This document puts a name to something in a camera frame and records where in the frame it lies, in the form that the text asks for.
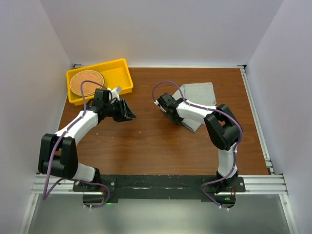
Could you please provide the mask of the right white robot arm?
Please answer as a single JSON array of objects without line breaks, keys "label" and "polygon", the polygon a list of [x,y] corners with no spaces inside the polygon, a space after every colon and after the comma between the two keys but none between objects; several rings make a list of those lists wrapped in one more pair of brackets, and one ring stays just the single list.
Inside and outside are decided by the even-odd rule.
[{"label": "right white robot arm", "polygon": [[213,145],[218,149],[218,169],[216,180],[205,182],[203,186],[215,186],[216,193],[227,192],[238,177],[237,148],[242,140],[242,127],[227,105],[205,106],[181,97],[175,99],[168,93],[154,100],[172,122],[180,124],[190,119],[204,124]]}]

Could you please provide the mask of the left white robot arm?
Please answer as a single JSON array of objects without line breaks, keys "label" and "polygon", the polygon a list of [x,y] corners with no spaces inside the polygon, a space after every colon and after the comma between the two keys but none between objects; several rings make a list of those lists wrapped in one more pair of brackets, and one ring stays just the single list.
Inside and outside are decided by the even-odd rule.
[{"label": "left white robot arm", "polygon": [[99,170],[79,163],[77,145],[92,128],[107,117],[115,122],[136,119],[126,100],[119,97],[119,90],[119,87],[113,90],[96,89],[94,98],[84,103],[76,118],[56,133],[42,137],[38,171],[46,175],[43,190],[45,195],[53,189],[48,186],[50,176],[79,181],[89,191],[100,188]]}]

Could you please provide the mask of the aluminium frame rail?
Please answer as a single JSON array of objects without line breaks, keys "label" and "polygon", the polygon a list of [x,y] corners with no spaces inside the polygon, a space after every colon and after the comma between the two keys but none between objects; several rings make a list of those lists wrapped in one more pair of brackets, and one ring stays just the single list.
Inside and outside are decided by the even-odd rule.
[{"label": "aluminium frame rail", "polygon": [[228,208],[216,200],[104,200],[83,202],[77,182],[36,175],[20,228],[22,234],[297,234],[282,175],[243,175],[246,191]]}]

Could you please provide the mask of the grey cloth napkin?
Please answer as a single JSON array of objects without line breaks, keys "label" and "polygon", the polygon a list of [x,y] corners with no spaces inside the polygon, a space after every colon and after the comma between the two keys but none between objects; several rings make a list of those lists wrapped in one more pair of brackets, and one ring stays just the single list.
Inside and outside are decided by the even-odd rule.
[{"label": "grey cloth napkin", "polygon": [[[205,106],[216,106],[214,86],[212,82],[183,84],[181,85],[180,90],[182,91],[183,96],[193,103]],[[172,97],[175,100],[178,100],[182,96],[179,90],[177,90]],[[187,118],[182,121],[182,124],[193,133],[195,133],[201,126],[201,123]]]}]

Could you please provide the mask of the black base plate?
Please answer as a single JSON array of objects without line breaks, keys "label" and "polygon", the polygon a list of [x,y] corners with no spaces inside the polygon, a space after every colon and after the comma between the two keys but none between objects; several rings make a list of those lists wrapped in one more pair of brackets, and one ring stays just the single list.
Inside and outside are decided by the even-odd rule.
[{"label": "black base plate", "polygon": [[186,199],[232,207],[236,194],[246,191],[244,179],[237,176],[218,183],[215,175],[101,175],[108,189],[98,185],[75,183],[74,192],[83,193],[83,202],[98,205],[104,200],[117,203],[121,199]]}]

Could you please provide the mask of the round woven coaster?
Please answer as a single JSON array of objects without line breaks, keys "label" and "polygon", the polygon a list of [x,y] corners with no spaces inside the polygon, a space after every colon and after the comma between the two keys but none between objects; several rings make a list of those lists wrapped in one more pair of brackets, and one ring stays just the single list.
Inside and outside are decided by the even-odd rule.
[{"label": "round woven coaster", "polygon": [[104,76],[93,70],[85,70],[75,74],[69,82],[70,90],[77,96],[87,97],[95,93],[97,88],[105,84]]}]

